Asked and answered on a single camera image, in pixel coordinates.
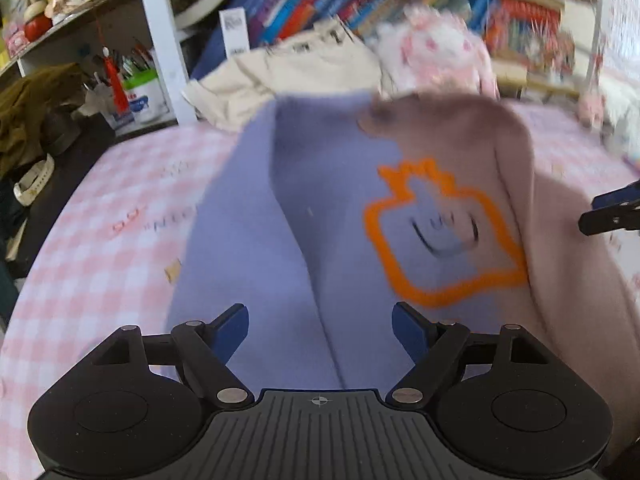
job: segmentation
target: clothing label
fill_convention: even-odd
[[[249,51],[249,33],[244,8],[220,10],[220,25],[227,59]]]

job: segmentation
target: green and white container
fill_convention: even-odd
[[[151,68],[136,74],[123,81],[122,87],[137,123],[150,123],[169,111],[156,69]]]

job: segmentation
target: purple book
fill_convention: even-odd
[[[258,11],[254,18],[249,21],[249,37],[260,38],[264,31],[264,25],[270,18],[273,9],[278,5],[280,0],[265,0],[264,5]]]

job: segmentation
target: pink and white gingham tablecloth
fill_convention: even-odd
[[[539,171],[589,197],[637,179],[554,108],[515,105],[532,131]],[[173,286],[207,184],[235,138],[207,124],[175,127],[111,148],[50,232],[24,285],[0,351],[0,480],[42,468],[27,436],[38,397],[117,327],[163,333]],[[640,237],[607,235],[640,306]]]

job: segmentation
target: silver screw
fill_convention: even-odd
[[[395,401],[401,404],[415,404],[422,400],[422,392],[415,388],[398,388],[391,395]]]
[[[225,388],[218,392],[218,400],[225,404],[237,404],[245,400],[249,394],[242,388]]]

